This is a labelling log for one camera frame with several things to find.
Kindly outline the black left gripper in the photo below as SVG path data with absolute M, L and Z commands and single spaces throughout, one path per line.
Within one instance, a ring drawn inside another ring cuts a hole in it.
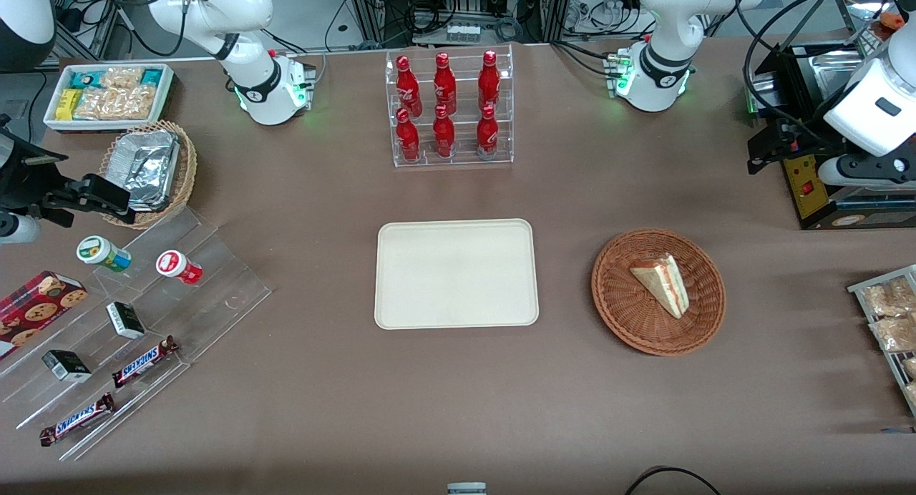
M 830 124 L 794 124 L 788 118 L 766 121 L 768 139 L 747 140 L 747 173 L 756 175 L 773 162 L 779 162 L 787 150 L 789 159 L 814 157 L 815 163 L 837 158 L 848 152 L 847 137 Z

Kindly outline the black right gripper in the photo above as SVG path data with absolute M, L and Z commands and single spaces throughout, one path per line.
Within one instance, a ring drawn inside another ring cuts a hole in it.
M 68 156 L 20 139 L 7 129 L 8 123 L 9 117 L 1 117 L 2 212 L 71 228 L 74 215 L 69 209 L 81 205 L 87 212 L 100 212 L 127 225 L 135 223 L 130 192 L 100 175 L 83 176 L 78 191 L 78 182 L 62 175 L 57 166 Z

